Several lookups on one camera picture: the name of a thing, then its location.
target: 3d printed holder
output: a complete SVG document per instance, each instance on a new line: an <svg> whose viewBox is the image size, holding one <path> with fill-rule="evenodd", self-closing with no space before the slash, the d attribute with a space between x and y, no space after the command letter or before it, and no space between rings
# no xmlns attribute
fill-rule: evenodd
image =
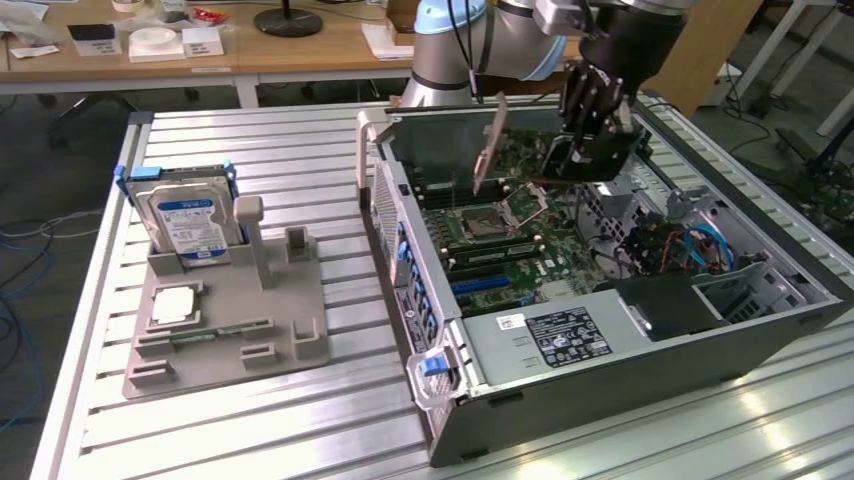
<svg viewBox="0 0 854 480"><path fill-rule="evenodd" d="M234 218L246 243L228 247L229 264L185 269L174 253L148 254L126 398L329 361L316 241L302 226L261 239L260 197L234 200Z"/></svg>

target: barcode sticker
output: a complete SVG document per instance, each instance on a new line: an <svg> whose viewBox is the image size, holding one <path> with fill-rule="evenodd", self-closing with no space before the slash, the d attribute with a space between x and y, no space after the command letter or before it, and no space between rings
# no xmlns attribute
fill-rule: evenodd
<svg viewBox="0 0 854 480"><path fill-rule="evenodd" d="M520 313L515 313L512 315L504 315L503 317L496 317L497 320L497 328L501 330L509 330L511 328L524 327L524 315Z"/></svg>

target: black lamp base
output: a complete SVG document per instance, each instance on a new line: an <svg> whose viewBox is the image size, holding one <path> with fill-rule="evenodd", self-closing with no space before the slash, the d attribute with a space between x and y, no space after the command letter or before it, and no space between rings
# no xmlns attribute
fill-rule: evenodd
<svg viewBox="0 0 854 480"><path fill-rule="evenodd" d="M276 37L306 37L322 28L322 19L305 10L290 9L290 18L284 18L284 10L274 8L254 15L254 28Z"/></svg>

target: sticker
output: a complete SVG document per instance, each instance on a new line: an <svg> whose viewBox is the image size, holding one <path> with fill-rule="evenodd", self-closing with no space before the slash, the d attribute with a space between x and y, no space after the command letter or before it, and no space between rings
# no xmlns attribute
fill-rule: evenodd
<svg viewBox="0 0 854 480"><path fill-rule="evenodd" d="M192 73L230 73L230 67L194 67Z"/></svg>
<svg viewBox="0 0 854 480"><path fill-rule="evenodd" d="M504 315L503 317L496 317L497 327L501 330L509 330L511 328L524 327L524 315L520 313L513 313L512 315Z"/></svg>
<svg viewBox="0 0 854 480"><path fill-rule="evenodd" d="M56 53L58 52L58 48L56 48L53 45L34 48L10 48L9 52L11 52L14 58L29 58L39 57L41 55L46 55L48 53Z"/></svg>
<svg viewBox="0 0 854 480"><path fill-rule="evenodd" d="M157 205L174 252L185 258L218 257L225 253L225 237L210 220L216 213L212 200L162 202Z"/></svg>
<svg viewBox="0 0 854 480"><path fill-rule="evenodd" d="M528 318L527 326L543 360L552 368L611 353L599 327L583 307Z"/></svg>

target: circuit board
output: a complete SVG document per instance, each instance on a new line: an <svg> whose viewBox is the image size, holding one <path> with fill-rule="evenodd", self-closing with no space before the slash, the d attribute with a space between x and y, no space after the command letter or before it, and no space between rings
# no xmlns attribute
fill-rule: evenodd
<svg viewBox="0 0 854 480"><path fill-rule="evenodd" d="M560 196L531 183L500 201L421 209L464 316L591 293L608 280Z"/></svg>
<svg viewBox="0 0 854 480"><path fill-rule="evenodd" d="M539 178L545 168L548 152L559 135L556 132L504 129L495 151L495 175L517 179Z"/></svg>

